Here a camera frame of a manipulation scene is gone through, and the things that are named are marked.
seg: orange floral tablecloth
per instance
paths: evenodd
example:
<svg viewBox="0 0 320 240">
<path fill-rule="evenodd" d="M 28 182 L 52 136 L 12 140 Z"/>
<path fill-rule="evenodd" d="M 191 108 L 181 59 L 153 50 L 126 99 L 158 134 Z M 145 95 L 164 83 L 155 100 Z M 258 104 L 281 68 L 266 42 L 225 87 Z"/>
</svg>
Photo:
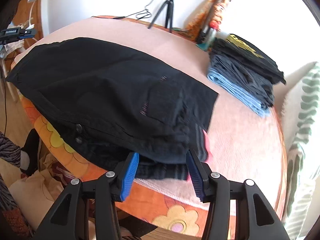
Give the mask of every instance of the orange floral tablecloth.
<svg viewBox="0 0 320 240">
<path fill-rule="evenodd" d="M 161 26 L 155 25 L 155 27 L 165 30 Z M 88 181 L 97 179 L 106 172 L 104 169 L 87 161 L 66 144 L 53 126 L 37 111 L 30 100 L 20 94 L 20 101 L 46 147 L 74 176 L 80 178 L 82 181 Z M 280 140 L 283 142 L 279 125 L 278 128 Z M 285 154 L 283 154 L 282 165 L 283 167 L 286 167 Z M 279 217 L 282 216 L 284 206 L 284 198 L 280 196 L 285 194 L 285 184 L 286 172 L 283 172 L 282 186 L 280 187 L 278 201 L 275 207 Z M 207 217 L 207 211 L 204 209 L 179 202 L 135 182 L 132 185 L 130 195 L 127 199 L 123 203 L 116 203 L 116 206 L 123 211 L 156 226 L 191 236 L 202 236 Z M 230 216 L 229 239 L 234 239 L 235 221 L 236 217 Z"/>
</svg>

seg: black tripod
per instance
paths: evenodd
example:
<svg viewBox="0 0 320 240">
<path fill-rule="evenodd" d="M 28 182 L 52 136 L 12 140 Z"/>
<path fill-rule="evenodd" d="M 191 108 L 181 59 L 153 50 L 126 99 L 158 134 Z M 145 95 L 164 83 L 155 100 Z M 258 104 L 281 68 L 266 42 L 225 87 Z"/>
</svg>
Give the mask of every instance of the black tripod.
<svg viewBox="0 0 320 240">
<path fill-rule="evenodd" d="M 149 24 L 148 29 L 150 29 L 153 24 L 155 23 L 156 19 L 158 18 L 159 14 L 162 12 L 165 6 L 167 7 L 167 16 L 165 17 L 165 27 L 168 28 L 168 23 L 170 21 L 170 28 L 169 33 L 172 32 L 172 20 L 173 20 L 173 0 L 166 0 L 157 11 L 155 17 L 153 18 L 152 22 Z"/>
</svg>

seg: black snap button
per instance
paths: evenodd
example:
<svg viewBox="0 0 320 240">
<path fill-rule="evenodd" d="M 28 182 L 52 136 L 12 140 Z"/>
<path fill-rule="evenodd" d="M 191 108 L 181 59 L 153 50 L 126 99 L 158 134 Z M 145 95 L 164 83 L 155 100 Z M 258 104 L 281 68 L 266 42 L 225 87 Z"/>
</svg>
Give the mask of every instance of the black snap button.
<svg viewBox="0 0 320 240">
<path fill-rule="evenodd" d="M 76 142 L 81 144 L 82 143 L 82 138 L 81 137 L 76 137 Z"/>
<path fill-rule="evenodd" d="M 77 130 L 78 133 L 82 133 L 83 128 L 82 128 L 82 126 L 80 124 L 77 123 L 76 124 L 76 130 Z"/>
</svg>

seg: folded clothes stack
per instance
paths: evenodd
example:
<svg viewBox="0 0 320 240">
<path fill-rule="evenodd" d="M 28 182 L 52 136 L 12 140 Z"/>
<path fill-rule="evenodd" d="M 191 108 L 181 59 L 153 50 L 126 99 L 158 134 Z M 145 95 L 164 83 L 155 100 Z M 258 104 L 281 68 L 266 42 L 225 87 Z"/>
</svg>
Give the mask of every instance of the folded clothes stack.
<svg viewBox="0 0 320 240">
<path fill-rule="evenodd" d="M 208 79 L 250 107 L 261 117 L 273 106 L 272 85 L 285 84 L 276 63 L 246 40 L 230 34 L 216 39 L 210 53 Z"/>
</svg>

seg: white wall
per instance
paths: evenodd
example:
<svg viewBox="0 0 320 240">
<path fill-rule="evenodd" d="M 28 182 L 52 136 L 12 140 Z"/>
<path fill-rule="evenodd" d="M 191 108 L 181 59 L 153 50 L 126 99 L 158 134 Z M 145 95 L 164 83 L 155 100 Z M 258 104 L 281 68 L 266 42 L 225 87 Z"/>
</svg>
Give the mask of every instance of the white wall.
<svg viewBox="0 0 320 240">
<path fill-rule="evenodd" d="M 300 235 L 306 236 L 310 229 L 315 224 L 320 214 L 320 177 L 316 179 L 316 189 L 312 195 L 312 202 L 308 210 L 306 220 L 303 224 Z"/>
</svg>

